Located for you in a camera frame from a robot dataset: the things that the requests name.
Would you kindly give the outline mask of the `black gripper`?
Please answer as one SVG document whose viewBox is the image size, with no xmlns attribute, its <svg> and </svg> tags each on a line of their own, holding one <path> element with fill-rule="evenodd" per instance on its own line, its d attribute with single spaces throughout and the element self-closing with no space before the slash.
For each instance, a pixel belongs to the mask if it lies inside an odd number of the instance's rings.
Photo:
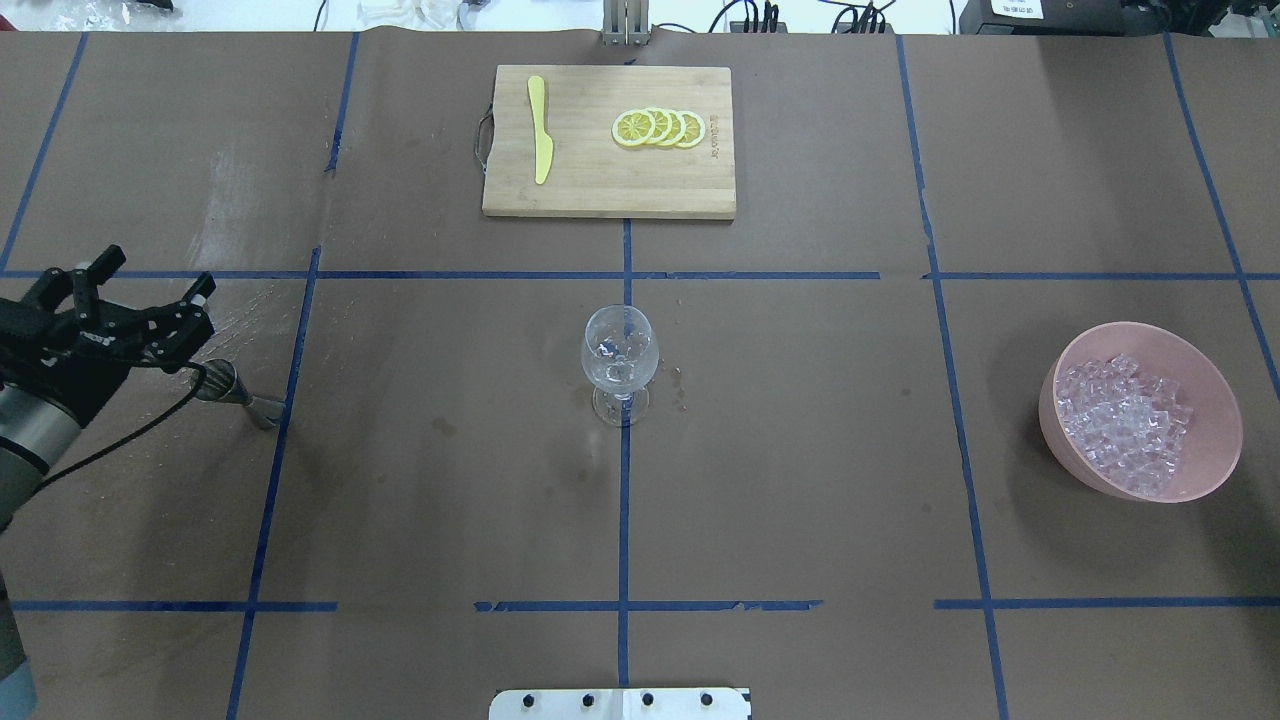
<svg viewBox="0 0 1280 720">
<path fill-rule="evenodd" d="M 174 302 L 151 307 L 110 305 L 110 348 L 54 313 L 70 299 L 72 318 L 100 322 L 99 288 L 125 263 L 109 245 L 91 263 L 46 269 L 22 297 L 1 301 L 1 374 L 13 386 L 65 411 L 87 427 L 119 391 L 132 366 L 177 373 L 212 338 L 205 305 L 216 288 L 201 273 Z"/>
</svg>

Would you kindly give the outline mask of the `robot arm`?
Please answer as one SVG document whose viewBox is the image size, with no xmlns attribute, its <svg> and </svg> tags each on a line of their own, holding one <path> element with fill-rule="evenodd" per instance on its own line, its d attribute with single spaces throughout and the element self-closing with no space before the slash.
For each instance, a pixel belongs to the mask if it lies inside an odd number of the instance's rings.
<svg viewBox="0 0 1280 720">
<path fill-rule="evenodd" d="M 175 301 L 131 307 L 100 290 L 125 261 L 106 247 L 73 269 L 51 266 L 1 307 L 1 510 L 17 511 L 55 480 L 55 466 L 132 372 L 174 374 L 212 338 L 206 309 L 216 288 L 202 272 Z"/>
</svg>

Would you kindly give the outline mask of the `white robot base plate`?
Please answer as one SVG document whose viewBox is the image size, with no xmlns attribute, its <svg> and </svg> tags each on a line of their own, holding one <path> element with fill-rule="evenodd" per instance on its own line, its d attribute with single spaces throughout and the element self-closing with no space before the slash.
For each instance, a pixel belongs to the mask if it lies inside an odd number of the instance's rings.
<svg viewBox="0 0 1280 720">
<path fill-rule="evenodd" d="M 732 687 L 509 689 L 489 719 L 751 719 L 750 692 Z"/>
</svg>

